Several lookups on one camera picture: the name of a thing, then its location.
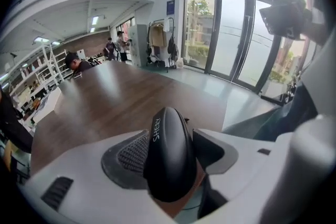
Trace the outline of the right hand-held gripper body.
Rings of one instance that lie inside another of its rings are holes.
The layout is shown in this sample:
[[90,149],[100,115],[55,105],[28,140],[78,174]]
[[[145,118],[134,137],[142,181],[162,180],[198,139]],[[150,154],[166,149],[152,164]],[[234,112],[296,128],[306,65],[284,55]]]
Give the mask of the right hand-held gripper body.
[[259,10],[271,35],[299,40],[305,23],[312,19],[305,0],[272,0],[271,6]]

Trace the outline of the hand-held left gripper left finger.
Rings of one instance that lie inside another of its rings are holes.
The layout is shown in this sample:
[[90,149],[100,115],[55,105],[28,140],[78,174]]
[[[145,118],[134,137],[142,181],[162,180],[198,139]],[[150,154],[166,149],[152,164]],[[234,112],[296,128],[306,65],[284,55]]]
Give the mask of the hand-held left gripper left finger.
[[[124,133],[72,148],[32,175],[21,191],[48,223],[174,223],[146,188],[122,188],[102,169],[101,158],[109,148],[145,133]],[[58,177],[73,183],[54,210],[42,196]]]

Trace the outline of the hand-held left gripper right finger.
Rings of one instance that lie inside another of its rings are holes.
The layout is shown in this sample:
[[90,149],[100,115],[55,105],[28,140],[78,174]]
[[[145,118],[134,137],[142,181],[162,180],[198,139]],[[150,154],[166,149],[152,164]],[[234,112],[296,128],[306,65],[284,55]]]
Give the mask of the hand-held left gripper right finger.
[[193,143],[211,189],[226,203],[197,223],[261,223],[279,183],[292,133],[275,142],[194,129]]

